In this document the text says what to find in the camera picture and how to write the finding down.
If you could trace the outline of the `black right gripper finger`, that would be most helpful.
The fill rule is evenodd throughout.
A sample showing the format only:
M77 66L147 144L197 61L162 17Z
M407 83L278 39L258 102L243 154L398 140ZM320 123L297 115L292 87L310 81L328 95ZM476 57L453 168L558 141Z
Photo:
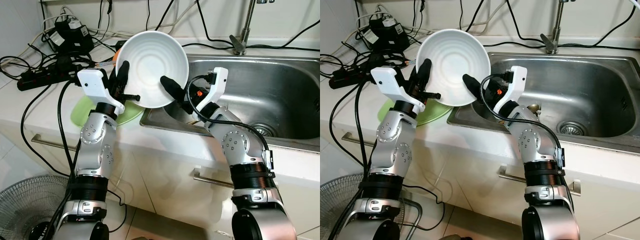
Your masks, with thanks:
M180 106L189 105L186 100L186 91L180 84L175 82L172 78L162 76L160 78L160 84L163 86L165 92L167 92L176 103Z
M469 74L464 74L462 80L468 91L473 94L477 101L482 102L482 95L484 95L486 101L489 100L489 97L486 95L486 89L483 88L476 78L471 77Z

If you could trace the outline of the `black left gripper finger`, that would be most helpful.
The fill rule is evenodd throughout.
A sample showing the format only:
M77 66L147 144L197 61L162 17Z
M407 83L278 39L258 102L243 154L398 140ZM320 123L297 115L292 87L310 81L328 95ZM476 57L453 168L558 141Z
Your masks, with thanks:
M130 71L130 62L123 61L116 73L116 93L123 95L128 83L128 76Z
M432 68L432 60L425 58L416 70L416 89L424 92L429 82Z

